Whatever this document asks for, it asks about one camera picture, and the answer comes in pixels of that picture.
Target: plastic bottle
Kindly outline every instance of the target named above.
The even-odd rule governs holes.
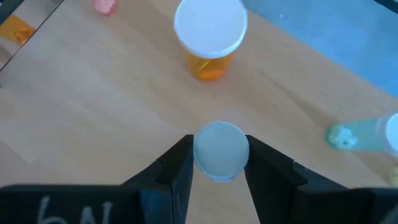
[[[22,46],[33,35],[35,29],[15,15],[11,15],[0,26],[0,36]]]
[[[351,121],[328,128],[326,141],[342,151],[398,153],[398,113],[366,121]]]
[[[174,30],[188,52],[188,69],[199,80],[225,74],[247,27],[240,0],[183,0],[174,17]]]

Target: wooden surface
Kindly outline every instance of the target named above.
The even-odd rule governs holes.
[[[61,4],[0,73],[1,185],[119,184],[214,120],[345,186],[387,185],[394,158],[336,152],[323,136],[398,99],[252,13],[228,75],[201,83],[172,29],[177,4],[121,1],[111,17]],[[244,175],[214,184],[195,168],[187,223],[256,222]]]
[[[60,2],[61,0],[24,0],[12,15],[36,30]],[[20,47],[19,44],[0,37],[0,68],[3,68]]]

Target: white bottle cap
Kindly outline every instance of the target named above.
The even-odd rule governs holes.
[[[193,138],[193,158],[212,181],[230,182],[248,162],[248,139],[233,124],[224,121],[208,124]]]
[[[392,115],[387,121],[386,139],[390,149],[398,152],[398,113]]]
[[[221,58],[241,44],[248,13],[240,0],[183,0],[174,17],[182,45],[201,58]]]

